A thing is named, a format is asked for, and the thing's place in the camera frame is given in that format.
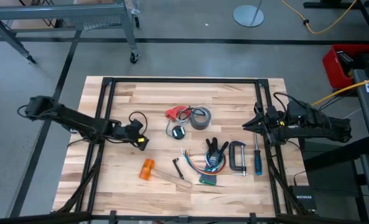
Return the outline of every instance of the screwdriver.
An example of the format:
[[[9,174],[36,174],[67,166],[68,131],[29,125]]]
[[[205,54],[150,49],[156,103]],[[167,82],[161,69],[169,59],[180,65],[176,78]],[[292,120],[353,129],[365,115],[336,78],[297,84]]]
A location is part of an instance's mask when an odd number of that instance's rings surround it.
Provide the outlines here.
[[[255,133],[255,172],[256,175],[261,175],[263,173],[262,171],[262,165],[261,165],[261,158],[260,158],[260,150],[258,146],[258,135]]]

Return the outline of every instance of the red container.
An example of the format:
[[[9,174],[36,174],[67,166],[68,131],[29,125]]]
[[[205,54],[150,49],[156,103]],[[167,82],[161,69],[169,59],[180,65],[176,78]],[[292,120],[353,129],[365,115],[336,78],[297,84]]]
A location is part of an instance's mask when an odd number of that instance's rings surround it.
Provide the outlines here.
[[[369,52],[369,45],[358,44],[338,44],[331,46],[329,52],[322,59],[325,70],[327,71],[329,82],[332,88],[345,88],[353,84],[353,77],[348,77],[343,72],[338,55],[336,52],[343,50],[351,58],[358,54]]]

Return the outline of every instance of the cart wheel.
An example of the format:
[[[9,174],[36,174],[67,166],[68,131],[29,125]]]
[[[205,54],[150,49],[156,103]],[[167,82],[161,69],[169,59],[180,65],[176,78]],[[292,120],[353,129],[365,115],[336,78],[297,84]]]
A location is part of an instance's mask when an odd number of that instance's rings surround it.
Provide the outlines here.
[[[365,1],[364,2],[364,7],[368,7],[369,6],[369,1]]]
[[[136,17],[134,18],[134,23],[135,23],[135,25],[136,25],[136,27],[137,27],[137,28],[140,28],[140,21],[139,21],[139,17],[137,17],[137,16],[136,16]]]
[[[130,62],[131,63],[136,63],[138,60],[139,60],[139,54],[132,53],[130,55]]]
[[[28,60],[29,63],[37,64],[36,61],[34,60],[34,58],[32,58],[32,56],[28,56],[27,60]]]

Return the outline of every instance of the wooden table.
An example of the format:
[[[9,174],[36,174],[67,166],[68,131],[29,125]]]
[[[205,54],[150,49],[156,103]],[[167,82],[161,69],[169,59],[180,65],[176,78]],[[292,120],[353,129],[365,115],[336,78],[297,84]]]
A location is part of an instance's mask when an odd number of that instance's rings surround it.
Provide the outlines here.
[[[87,77],[79,112],[88,116],[95,115],[102,79],[103,77]],[[271,78],[269,85],[271,93],[286,91],[283,79]],[[253,165],[254,134],[241,128],[243,123],[255,115],[255,94],[255,86],[251,84],[117,83],[111,119],[127,124],[131,112],[142,111],[148,118],[145,136],[150,141],[145,151],[130,144],[105,144],[93,214],[108,215],[110,210],[116,210],[120,215],[248,217],[250,212],[255,212],[257,217],[274,217],[263,138],[258,138],[263,175],[257,176]],[[263,89],[262,96],[266,104]],[[283,97],[282,100],[286,105],[287,99]],[[282,109],[275,99],[273,104],[277,109]],[[197,131],[186,124],[186,136],[183,140],[168,137],[165,134],[167,118],[164,113],[178,105],[208,108],[212,113],[210,126],[204,131]],[[144,123],[144,118],[136,118]],[[245,163],[249,175],[232,175],[233,171],[227,165],[223,173],[217,176],[217,186],[199,182],[200,175],[186,163],[180,146],[190,150],[191,159],[198,166],[204,166],[207,150],[205,140],[213,137],[218,139],[219,145],[234,140],[246,144]],[[79,135],[71,137],[71,141],[78,139]],[[86,142],[79,142],[68,148],[54,210],[60,208],[79,186],[87,149]],[[236,152],[236,161],[240,162],[240,150]],[[304,171],[302,155],[293,144],[282,146],[282,152],[288,184],[292,184],[294,174]],[[157,177],[151,177],[149,181],[140,179],[139,172],[146,158],[154,159],[159,170],[176,176],[178,173],[172,160],[179,158],[178,166],[185,179],[193,183],[193,187],[184,189]],[[307,185],[306,174],[297,175],[296,181],[299,185]],[[283,193],[278,183],[277,186],[281,210],[284,212]],[[87,206],[89,188],[85,192],[82,210]]]

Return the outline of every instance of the gray floor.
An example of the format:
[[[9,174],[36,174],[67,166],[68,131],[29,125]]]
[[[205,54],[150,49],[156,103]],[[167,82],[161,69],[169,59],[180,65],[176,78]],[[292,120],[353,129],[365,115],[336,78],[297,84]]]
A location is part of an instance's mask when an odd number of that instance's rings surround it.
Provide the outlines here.
[[[141,5],[142,29],[137,37],[369,40],[369,29],[359,11],[351,11],[337,27],[324,35],[310,35],[302,21],[280,1],[265,1],[266,20],[248,29],[237,25],[232,11],[252,0],[153,0]],[[302,1],[288,3],[310,19],[312,27],[328,26],[343,11],[303,9]],[[73,32],[25,33],[19,36],[73,36]],[[84,37],[121,37],[121,30],[93,30]],[[16,109],[30,96],[52,95],[69,43],[24,43],[38,65],[26,63],[18,53],[0,42],[0,218],[5,217],[17,184],[35,143],[40,121],[30,122],[16,115]],[[322,65],[329,46],[231,45],[231,44],[138,44],[139,62],[129,62],[127,44],[80,43],[65,83],[60,102],[77,108],[83,84],[89,75],[149,75],[200,77],[279,77],[289,94],[314,102],[331,92]],[[326,110],[343,118],[359,109],[356,98],[346,98]],[[353,141],[368,133],[361,112],[350,117]],[[67,133],[53,124],[29,190],[22,215],[50,212],[57,190]],[[353,199],[318,193],[319,213],[326,217],[357,219]]]

